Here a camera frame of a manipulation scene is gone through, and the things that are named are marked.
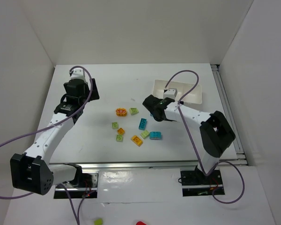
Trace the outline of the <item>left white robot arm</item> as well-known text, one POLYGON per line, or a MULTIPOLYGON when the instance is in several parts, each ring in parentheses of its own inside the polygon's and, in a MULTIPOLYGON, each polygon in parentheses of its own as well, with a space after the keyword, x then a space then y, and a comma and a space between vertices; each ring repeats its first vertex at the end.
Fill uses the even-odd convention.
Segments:
POLYGON ((82 66, 69 71, 70 80, 64 83, 65 94, 54 110, 47 127, 37 140, 22 154, 10 159, 14 188, 45 195, 52 186, 62 183, 79 186, 85 176, 81 166, 73 163, 51 165, 51 157, 66 133, 73 128, 89 101, 98 100, 95 79, 82 66))

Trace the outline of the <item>orange round lego piece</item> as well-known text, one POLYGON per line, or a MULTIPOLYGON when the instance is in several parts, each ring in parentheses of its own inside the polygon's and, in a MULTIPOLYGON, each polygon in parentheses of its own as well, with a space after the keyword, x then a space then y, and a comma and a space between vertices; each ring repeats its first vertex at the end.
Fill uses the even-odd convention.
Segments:
POLYGON ((119 117, 125 117, 127 115, 127 110, 125 108, 117 108, 115 112, 119 117))

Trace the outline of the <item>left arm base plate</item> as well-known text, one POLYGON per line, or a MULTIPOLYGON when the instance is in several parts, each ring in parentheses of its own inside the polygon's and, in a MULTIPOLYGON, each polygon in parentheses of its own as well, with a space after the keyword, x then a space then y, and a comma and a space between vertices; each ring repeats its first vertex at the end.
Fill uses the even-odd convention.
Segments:
POLYGON ((72 199, 96 199, 98 192, 98 171, 85 171, 82 174, 82 178, 79 180, 79 184, 73 184, 69 181, 64 181, 62 184, 68 190, 72 199))

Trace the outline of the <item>tall blue lego brick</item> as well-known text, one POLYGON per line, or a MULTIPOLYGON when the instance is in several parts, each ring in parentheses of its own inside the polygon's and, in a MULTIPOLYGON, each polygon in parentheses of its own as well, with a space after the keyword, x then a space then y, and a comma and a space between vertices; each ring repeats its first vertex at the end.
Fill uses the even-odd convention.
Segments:
POLYGON ((146 124, 147 124, 147 120, 145 118, 141 118, 139 123, 139 130, 145 130, 146 124))

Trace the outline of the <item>white divided container tray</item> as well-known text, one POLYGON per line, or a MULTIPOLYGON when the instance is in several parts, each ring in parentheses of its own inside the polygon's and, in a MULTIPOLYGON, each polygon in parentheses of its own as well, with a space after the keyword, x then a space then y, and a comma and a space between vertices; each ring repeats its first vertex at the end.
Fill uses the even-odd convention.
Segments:
MULTIPOLYGON (((185 82, 174 82, 171 81, 166 86, 166 80, 155 80, 153 86, 153 96, 157 98, 164 98, 163 93, 168 89, 176 89, 177 95, 175 100, 178 101, 186 92, 194 87, 194 83, 185 83, 185 82)), ((188 104, 202 104, 202 87, 200 84, 197 84, 196 87, 187 94, 182 101, 188 104)))

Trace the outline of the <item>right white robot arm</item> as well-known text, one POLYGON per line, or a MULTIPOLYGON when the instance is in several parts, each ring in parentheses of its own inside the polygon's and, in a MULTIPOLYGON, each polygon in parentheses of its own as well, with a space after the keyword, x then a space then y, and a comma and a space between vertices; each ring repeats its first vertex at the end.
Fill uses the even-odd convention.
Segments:
POLYGON ((164 90, 163 99, 149 95, 142 104, 158 122, 165 120, 184 124, 199 162, 195 169, 196 173, 201 177, 208 177, 219 164, 224 151, 233 143, 236 135, 222 112, 197 111, 176 101, 176 95, 176 89, 164 90), (205 150, 202 157, 195 147, 189 127, 200 132, 205 150))

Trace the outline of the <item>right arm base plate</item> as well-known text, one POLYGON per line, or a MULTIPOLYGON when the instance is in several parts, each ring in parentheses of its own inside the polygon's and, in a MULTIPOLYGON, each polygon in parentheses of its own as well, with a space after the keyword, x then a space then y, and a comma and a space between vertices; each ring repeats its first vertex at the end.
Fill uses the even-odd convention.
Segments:
POLYGON ((199 175, 199 171, 187 170, 180 172, 178 182, 182 185, 183 197, 225 195, 220 170, 214 170, 208 177, 199 175))

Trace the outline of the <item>orange lego slanted brick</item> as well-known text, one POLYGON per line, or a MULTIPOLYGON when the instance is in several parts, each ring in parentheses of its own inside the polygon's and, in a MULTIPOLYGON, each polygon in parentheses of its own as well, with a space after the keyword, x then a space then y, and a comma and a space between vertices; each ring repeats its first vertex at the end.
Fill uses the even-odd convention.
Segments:
POLYGON ((131 140, 139 147, 143 144, 143 141, 137 135, 132 136, 131 140))

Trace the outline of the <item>blue lego brick wide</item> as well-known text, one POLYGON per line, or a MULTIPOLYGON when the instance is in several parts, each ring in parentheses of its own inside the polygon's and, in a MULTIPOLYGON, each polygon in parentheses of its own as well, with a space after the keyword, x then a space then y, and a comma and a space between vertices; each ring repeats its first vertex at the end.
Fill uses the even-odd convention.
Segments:
POLYGON ((162 134, 161 134, 161 132, 150 132, 149 138, 150 138, 150 140, 161 140, 162 134))

